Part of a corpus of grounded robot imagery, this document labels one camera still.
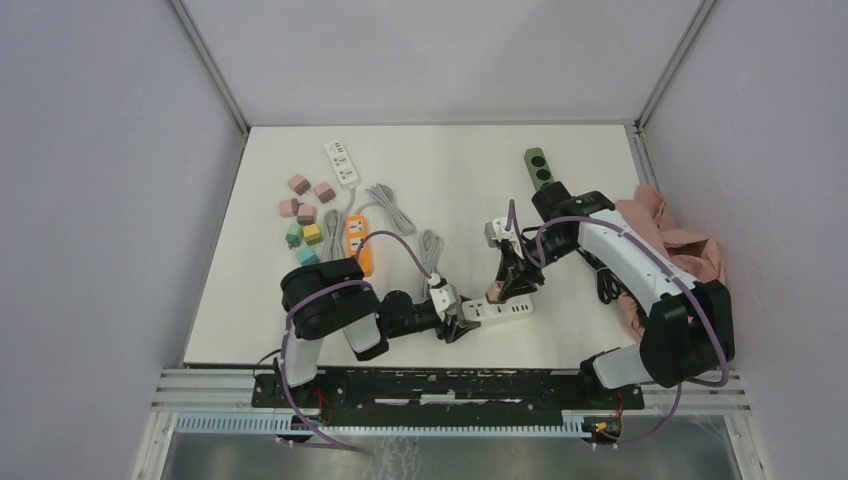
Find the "white power strip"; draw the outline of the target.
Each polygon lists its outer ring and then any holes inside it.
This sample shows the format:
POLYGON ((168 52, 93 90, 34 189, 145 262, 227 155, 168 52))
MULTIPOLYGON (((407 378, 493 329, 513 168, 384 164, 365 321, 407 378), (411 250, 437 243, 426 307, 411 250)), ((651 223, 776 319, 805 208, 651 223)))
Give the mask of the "white power strip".
POLYGON ((461 307, 466 320, 480 322, 482 326, 527 318, 534 311, 529 295, 516 296, 500 304, 489 303, 485 298, 466 300, 461 307))
POLYGON ((324 144, 324 149, 342 189, 345 191, 356 189, 361 183, 361 178, 344 145, 340 141, 331 141, 324 144))

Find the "green power strip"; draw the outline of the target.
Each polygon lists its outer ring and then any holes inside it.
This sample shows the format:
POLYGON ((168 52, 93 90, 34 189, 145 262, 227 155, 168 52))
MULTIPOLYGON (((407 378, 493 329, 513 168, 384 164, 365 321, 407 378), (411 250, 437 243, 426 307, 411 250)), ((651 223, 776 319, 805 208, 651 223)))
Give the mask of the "green power strip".
POLYGON ((524 162, 535 191, 541 190, 554 181, 547 158, 541 148, 527 149, 524 153, 524 162))

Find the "orange power strip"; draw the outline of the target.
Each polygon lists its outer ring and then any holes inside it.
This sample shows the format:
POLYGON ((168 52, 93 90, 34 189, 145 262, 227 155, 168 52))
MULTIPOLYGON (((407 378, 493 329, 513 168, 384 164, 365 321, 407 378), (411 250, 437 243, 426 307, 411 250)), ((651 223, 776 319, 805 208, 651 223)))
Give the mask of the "orange power strip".
POLYGON ((356 214, 346 218, 345 239, 348 254, 358 261, 365 277, 373 274, 371 247, 364 242, 368 234, 367 220, 364 215, 356 214))

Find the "teal USB adapter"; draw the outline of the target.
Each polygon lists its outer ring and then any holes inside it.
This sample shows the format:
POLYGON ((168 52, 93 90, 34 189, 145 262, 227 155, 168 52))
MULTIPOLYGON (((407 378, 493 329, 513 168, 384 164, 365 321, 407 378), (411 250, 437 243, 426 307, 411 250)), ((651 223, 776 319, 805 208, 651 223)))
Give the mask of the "teal USB adapter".
POLYGON ((315 265, 320 262, 315 251, 309 246, 297 250, 295 258, 301 266, 315 265))

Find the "yellow USB adapter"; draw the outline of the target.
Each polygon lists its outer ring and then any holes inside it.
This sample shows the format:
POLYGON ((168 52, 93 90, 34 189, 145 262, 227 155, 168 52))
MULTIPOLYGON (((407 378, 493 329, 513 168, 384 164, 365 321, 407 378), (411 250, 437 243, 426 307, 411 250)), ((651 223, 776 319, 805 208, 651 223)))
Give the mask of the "yellow USB adapter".
POLYGON ((320 244, 324 241, 324 234, 317 224, 304 225, 302 227, 303 240, 308 246, 320 244))

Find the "mint adapter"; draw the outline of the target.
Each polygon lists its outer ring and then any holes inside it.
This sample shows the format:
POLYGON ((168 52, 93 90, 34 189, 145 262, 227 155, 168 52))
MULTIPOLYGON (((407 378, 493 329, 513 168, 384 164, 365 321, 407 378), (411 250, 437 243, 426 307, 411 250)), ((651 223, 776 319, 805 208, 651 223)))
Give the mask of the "mint adapter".
POLYGON ((299 223, 291 224, 284 236, 289 249, 299 248, 303 243, 303 226, 299 223))

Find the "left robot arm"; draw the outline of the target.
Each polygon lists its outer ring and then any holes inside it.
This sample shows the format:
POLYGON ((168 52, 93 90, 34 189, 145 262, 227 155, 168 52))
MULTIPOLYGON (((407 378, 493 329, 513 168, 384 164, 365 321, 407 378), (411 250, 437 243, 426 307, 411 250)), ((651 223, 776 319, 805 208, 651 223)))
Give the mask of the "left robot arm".
POLYGON ((280 283, 286 311, 281 375, 276 392, 291 406, 307 404, 315 391, 323 339, 342 331, 359 361, 389 350, 389 341, 428 330, 450 344, 482 323, 466 317, 453 285, 433 274, 430 298, 415 303, 394 290, 379 299, 354 258, 302 266, 280 283))

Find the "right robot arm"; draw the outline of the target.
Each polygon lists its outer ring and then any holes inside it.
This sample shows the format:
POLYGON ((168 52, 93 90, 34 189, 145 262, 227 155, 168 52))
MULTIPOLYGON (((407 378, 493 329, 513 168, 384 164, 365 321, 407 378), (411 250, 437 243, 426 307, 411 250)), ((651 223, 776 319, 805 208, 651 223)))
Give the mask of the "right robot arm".
POLYGON ((533 238, 522 233, 513 208, 485 226, 489 245, 501 255, 486 294, 489 303, 537 292, 545 282, 544 268, 583 252, 599 261, 647 316, 639 343, 582 362, 577 392, 585 405, 602 408, 618 388, 631 384, 728 383, 735 345, 725 286, 701 282, 662 257, 598 191, 573 196, 553 182, 538 189, 532 203, 543 221, 533 238), (704 375, 713 369, 721 376, 710 382, 704 375))

